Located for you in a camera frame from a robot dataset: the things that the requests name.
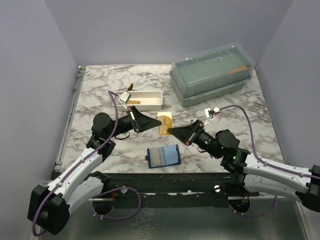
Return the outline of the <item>gold VIP card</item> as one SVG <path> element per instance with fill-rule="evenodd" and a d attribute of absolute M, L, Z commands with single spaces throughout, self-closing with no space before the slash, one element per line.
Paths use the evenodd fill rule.
<path fill-rule="evenodd" d="M 172 112 L 158 112 L 157 119 L 161 122 L 161 125 L 158 126 L 158 134 L 161 136 L 171 135 L 168 129 L 173 127 Z"/>

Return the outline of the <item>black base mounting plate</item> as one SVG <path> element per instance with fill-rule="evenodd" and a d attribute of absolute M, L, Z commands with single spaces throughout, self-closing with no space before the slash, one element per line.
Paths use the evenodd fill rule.
<path fill-rule="evenodd" d="M 227 208 L 229 197 L 241 199 L 247 193 L 236 173 L 102 173 L 91 176 L 103 184 L 103 191 L 133 188 L 143 208 Z"/>

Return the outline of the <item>blue card holder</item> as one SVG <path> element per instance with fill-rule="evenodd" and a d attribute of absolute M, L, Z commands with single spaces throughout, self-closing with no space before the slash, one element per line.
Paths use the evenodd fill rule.
<path fill-rule="evenodd" d="M 163 165 L 162 166 L 152 166 L 150 150 L 152 148 L 162 148 L 163 151 Z M 169 166 L 176 166 L 181 164 L 181 154 L 179 151 L 179 146 L 177 144 L 166 145 L 162 147 L 151 147 L 147 149 L 147 154 L 145 160 L 148 162 L 148 167 L 150 169 L 164 168 Z"/>

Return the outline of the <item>yellow black handled screwdriver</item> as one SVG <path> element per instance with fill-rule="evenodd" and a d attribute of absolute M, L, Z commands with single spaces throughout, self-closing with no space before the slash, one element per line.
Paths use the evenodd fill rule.
<path fill-rule="evenodd" d="M 134 84 L 131 83 L 131 84 L 128 86 L 127 90 L 128 90 L 128 91 L 131 91 L 131 90 L 133 89 L 133 85 L 134 85 Z"/>

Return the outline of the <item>green bin with clear lid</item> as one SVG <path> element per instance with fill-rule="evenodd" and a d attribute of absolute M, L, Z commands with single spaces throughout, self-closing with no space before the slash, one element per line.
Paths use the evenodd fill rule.
<path fill-rule="evenodd" d="M 210 48 L 172 63 L 173 91 L 187 108 L 241 90 L 256 62 L 239 43 Z"/>

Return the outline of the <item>white rectangular tray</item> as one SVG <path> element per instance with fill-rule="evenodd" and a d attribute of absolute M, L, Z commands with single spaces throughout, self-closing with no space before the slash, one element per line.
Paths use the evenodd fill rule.
<path fill-rule="evenodd" d="M 157 111 L 162 108 L 163 92 L 160 90 L 149 91 L 129 91 L 131 93 L 130 101 L 139 101 L 135 104 L 139 111 Z"/>

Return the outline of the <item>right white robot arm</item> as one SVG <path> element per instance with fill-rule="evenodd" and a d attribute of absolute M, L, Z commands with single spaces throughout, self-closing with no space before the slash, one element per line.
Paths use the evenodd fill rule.
<path fill-rule="evenodd" d="M 220 165 L 228 172 L 240 175 L 230 183 L 234 195 L 268 193 L 294 199 L 311 211 L 320 211 L 318 165 L 298 167 L 260 157 L 240 148 L 240 140 L 228 129 L 210 135 L 200 120 L 167 131 L 184 145 L 195 144 L 213 158 L 220 159 Z"/>

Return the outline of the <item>gold card lying in tray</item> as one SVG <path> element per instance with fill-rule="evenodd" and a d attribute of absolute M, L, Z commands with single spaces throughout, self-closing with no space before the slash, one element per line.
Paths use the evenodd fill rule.
<path fill-rule="evenodd" d="M 129 101 L 128 101 L 128 104 L 129 104 L 129 105 L 139 105 L 139 104 L 141 104 L 141 101 L 138 101 L 138 100 L 129 100 Z"/>

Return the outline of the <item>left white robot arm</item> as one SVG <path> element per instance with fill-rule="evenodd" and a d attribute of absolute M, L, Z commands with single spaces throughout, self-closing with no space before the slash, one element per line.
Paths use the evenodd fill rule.
<path fill-rule="evenodd" d="M 111 139 L 131 130 L 141 133 L 160 126 L 161 121 L 129 107 L 127 115 L 112 119 L 101 112 L 93 118 L 92 136 L 78 159 L 46 186 L 37 185 L 31 192 L 27 218 L 32 226 L 39 226 L 52 235 L 58 234 L 68 223 L 72 213 L 90 198 L 107 197 L 111 185 L 105 175 L 92 170 L 109 157 L 116 144 Z"/>

